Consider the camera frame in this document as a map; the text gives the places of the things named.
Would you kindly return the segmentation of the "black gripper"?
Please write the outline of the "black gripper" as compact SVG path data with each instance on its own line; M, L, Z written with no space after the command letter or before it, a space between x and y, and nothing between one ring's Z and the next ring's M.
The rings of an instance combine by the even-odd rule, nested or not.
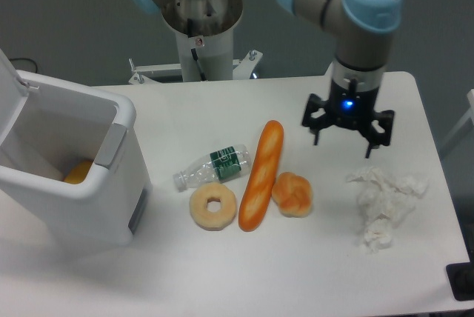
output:
M314 93L309 95L301 125L314 135L314 145L318 144L320 132L333 125L359 131L368 141L368 159L372 150L390 146L395 119L393 110L374 111L378 91L377 87L351 93L332 80L328 100Z

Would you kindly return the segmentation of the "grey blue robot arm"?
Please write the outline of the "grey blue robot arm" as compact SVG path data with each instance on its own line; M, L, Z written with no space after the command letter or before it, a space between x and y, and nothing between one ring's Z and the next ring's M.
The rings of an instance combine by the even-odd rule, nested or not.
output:
M185 81L236 77L233 31L243 13L242 0L133 1L146 13L160 13L175 33ZM337 41L329 96L309 97L302 125L314 135L332 126L358 131L370 149L389 145L395 113L376 111L375 100L403 0L276 1Z

